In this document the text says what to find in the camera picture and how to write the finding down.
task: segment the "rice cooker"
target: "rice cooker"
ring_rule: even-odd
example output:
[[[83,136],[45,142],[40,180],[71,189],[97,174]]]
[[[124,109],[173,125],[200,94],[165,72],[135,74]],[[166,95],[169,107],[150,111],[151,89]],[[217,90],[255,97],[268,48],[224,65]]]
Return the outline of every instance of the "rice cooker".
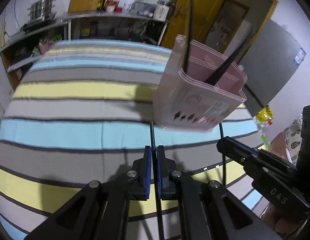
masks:
[[[168,1],[159,1],[155,7],[153,18],[158,21],[165,21],[169,11]]]

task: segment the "stainless steel pot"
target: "stainless steel pot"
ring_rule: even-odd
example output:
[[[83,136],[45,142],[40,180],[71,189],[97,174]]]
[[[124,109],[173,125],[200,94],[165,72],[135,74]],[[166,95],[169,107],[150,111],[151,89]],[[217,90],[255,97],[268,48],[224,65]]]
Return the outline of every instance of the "stainless steel pot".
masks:
[[[34,20],[40,17],[48,17],[52,12],[52,4],[54,0],[38,0],[33,3],[30,8],[30,20]]]

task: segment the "blue sticker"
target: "blue sticker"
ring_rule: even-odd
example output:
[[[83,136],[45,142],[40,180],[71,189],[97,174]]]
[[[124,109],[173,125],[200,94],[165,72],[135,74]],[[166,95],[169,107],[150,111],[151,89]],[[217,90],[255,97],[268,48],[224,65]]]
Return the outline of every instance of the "blue sticker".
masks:
[[[297,53],[296,57],[294,58],[294,62],[297,66],[300,65],[300,63],[304,60],[306,56],[306,52],[303,50],[303,48],[299,49],[299,52]]]

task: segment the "striped bedsheet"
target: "striped bedsheet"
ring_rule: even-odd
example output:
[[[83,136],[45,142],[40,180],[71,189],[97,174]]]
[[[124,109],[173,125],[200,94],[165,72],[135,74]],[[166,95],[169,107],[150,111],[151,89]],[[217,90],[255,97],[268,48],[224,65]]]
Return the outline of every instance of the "striped bedsheet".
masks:
[[[23,239],[91,180],[127,171],[150,145],[152,93],[170,50],[135,42],[61,41],[17,87],[0,128],[0,221]],[[225,136],[250,147],[262,141],[241,105],[223,122]],[[218,180],[219,130],[155,128],[156,145],[194,179]],[[243,168],[227,160],[227,187],[259,215],[267,201]],[[165,239],[180,235],[176,201],[162,201]],[[127,239],[158,239],[154,185],[148,201],[131,201]]]

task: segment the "blue stripe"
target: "blue stripe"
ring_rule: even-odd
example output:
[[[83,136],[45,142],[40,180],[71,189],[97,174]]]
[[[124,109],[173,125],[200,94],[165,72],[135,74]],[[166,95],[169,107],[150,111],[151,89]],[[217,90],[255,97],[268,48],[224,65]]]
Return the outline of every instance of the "blue stripe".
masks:
[[[242,200],[242,203],[250,210],[252,210],[261,197],[262,195],[254,189],[247,197]]]
[[[72,54],[69,55],[68,57],[63,57],[63,58],[49,58],[49,59],[42,59],[39,61],[38,64],[41,62],[57,62],[57,61],[68,61],[68,60],[91,60],[91,61],[99,61],[99,62],[120,62],[122,64],[125,63],[135,63],[135,64],[145,64],[145,65],[153,65],[153,66],[158,66],[158,67],[165,67],[167,60],[160,60],[162,63],[157,63],[153,62],[151,60],[148,60],[147,58],[139,57],[140,60],[137,59],[128,59],[128,58],[109,58],[109,57],[96,57],[96,56],[78,56],[78,54]]]
[[[64,40],[64,41],[59,41],[56,46],[58,45],[73,45],[73,44],[104,44],[104,45],[117,45],[117,46],[125,46],[125,47],[131,47],[131,48],[141,48],[141,49],[150,49],[153,50],[154,52],[163,52],[170,54],[172,52],[171,49],[159,47],[156,45],[151,45],[151,44],[145,44],[145,43],[140,43],[140,42],[134,42],[134,41],[115,41],[115,40]]]
[[[157,145],[192,144],[220,139],[213,132],[170,131],[155,128]],[[64,149],[123,149],[150,145],[147,124],[125,122],[40,122],[19,119],[2,120],[0,140],[20,144]]]
[[[58,61],[49,61],[34,64],[31,70],[39,70],[39,69],[51,69],[51,68],[63,68],[63,67],[78,67],[79,65],[90,66],[100,66],[100,67],[118,67],[118,68],[126,68],[126,69],[134,69],[134,70],[148,70],[157,73],[163,73],[166,65],[161,64],[140,64],[137,62],[124,62],[124,61],[110,61],[110,60],[90,60],[90,59],[67,59],[67,60],[58,60]]]
[[[234,137],[257,131],[254,120],[242,122],[223,122],[224,136]]]
[[[12,237],[14,240],[23,240],[27,236],[27,234],[21,232],[20,230],[12,226],[9,222],[7,222],[1,215],[0,222],[9,234],[9,236]]]

